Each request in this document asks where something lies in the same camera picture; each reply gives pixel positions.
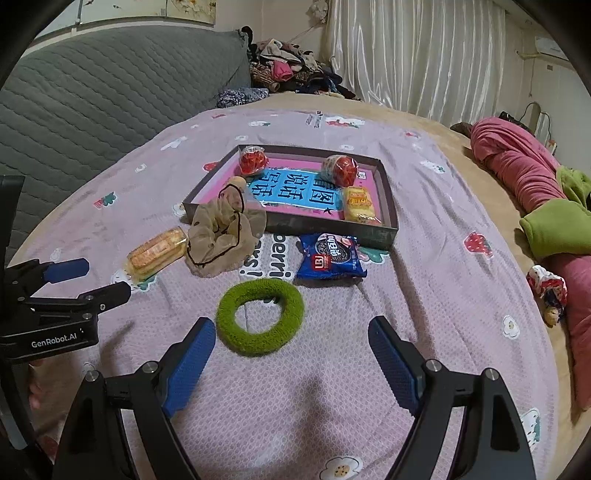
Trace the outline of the person's left hand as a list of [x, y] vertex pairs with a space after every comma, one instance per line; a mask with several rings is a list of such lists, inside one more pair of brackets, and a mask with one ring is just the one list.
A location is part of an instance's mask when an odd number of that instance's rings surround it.
[[[41, 407], [43, 389], [38, 382], [36, 370], [42, 364], [42, 360], [35, 360], [28, 364], [28, 402], [32, 410], [38, 410]], [[38, 437], [38, 443], [50, 459], [55, 458], [57, 443], [51, 436], [40, 434]]]

